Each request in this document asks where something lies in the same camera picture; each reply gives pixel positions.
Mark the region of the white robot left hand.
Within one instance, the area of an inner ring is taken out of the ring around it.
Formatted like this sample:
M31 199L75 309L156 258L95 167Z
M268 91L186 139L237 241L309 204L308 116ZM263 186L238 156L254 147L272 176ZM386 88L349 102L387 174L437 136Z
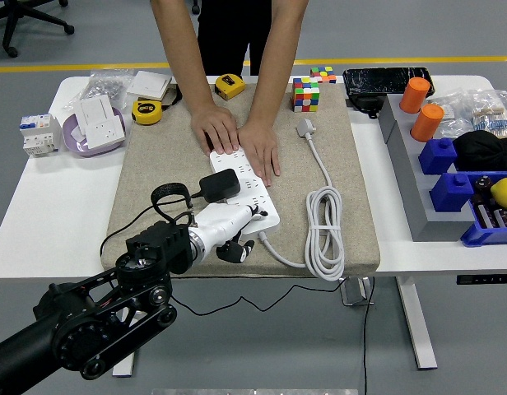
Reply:
M254 242L239 244L242 229L268 213L258 205L210 203L195 216L195 226L188 228L193 265L201 263L215 249L220 260L242 263L251 253Z

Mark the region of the person's left hand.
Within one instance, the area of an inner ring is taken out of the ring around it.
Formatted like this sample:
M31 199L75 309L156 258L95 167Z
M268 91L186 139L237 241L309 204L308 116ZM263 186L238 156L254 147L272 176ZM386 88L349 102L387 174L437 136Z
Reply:
M273 176L281 174L278 140L273 126L249 120L238 129L238 137L254 173L266 187L270 187Z

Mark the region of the person's right hand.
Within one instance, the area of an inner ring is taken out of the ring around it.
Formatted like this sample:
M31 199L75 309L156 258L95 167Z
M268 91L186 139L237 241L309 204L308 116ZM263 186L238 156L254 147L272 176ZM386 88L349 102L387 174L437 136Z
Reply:
M226 108L202 105L192 112L191 127L206 156L212 151L230 154L239 149L237 124Z

